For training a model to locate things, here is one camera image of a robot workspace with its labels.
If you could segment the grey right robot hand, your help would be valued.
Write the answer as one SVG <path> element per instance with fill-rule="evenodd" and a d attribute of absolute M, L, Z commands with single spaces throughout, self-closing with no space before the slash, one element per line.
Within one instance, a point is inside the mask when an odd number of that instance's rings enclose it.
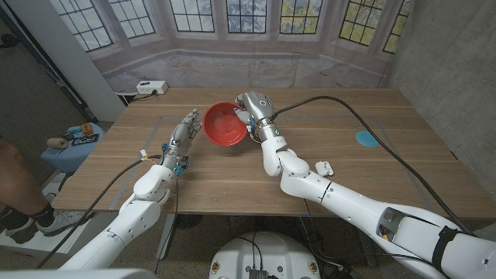
<path fill-rule="evenodd" d="M 234 109 L 239 120 L 250 127 L 255 139 L 261 143 L 279 136 L 274 120 L 274 107 L 268 95 L 256 91 L 248 91 L 238 95 Z"/>

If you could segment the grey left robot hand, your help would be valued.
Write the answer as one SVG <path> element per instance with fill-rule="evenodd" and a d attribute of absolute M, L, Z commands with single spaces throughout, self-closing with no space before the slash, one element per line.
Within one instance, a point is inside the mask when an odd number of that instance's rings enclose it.
<path fill-rule="evenodd" d="M 181 158 L 191 149 L 193 139 L 201 129 L 202 119 L 193 108 L 170 134 L 161 165 L 176 172 Z"/>

